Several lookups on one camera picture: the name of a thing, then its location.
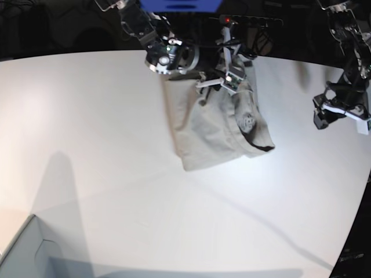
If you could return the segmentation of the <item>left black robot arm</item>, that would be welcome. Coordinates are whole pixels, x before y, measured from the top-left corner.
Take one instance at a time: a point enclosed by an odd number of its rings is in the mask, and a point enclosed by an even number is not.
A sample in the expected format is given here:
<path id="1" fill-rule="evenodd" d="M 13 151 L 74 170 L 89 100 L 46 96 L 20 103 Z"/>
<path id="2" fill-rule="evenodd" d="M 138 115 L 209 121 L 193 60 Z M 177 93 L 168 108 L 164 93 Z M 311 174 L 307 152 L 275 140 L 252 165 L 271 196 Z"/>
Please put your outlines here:
<path id="1" fill-rule="evenodd" d="M 319 1 L 328 16 L 332 37 L 346 58 L 336 83 L 327 81 L 323 93 L 312 99 L 314 125 L 323 130 L 351 118 L 357 132 L 370 135 L 370 1 Z"/>

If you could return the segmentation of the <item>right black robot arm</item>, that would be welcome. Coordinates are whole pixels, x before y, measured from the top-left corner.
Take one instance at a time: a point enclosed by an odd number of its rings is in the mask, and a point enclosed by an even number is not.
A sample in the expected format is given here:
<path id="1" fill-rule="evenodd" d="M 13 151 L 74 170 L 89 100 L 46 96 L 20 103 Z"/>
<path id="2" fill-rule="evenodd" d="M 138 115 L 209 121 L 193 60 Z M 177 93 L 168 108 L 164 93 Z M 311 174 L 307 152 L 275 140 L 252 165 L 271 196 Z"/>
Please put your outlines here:
<path id="1" fill-rule="evenodd" d="M 215 14 L 219 2 L 96 1 L 118 12 L 123 31 L 146 51 L 145 64 L 173 81 L 196 80 L 196 88 L 238 92 L 246 80 L 242 62 L 257 54 L 242 34 L 243 19 Z"/>

